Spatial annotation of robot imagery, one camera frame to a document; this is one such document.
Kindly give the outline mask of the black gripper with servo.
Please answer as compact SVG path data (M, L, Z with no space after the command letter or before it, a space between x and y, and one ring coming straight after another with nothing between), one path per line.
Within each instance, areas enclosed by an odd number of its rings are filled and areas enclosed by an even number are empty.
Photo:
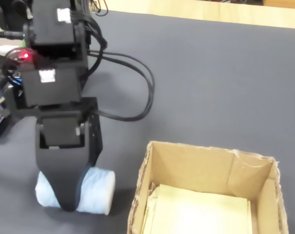
M80 102L28 107L23 97L6 97L12 115L36 117L40 147L36 162L50 183L62 209L73 212L80 202L83 178L103 150L97 98L84 97ZM89 144L90 150L84 147Z

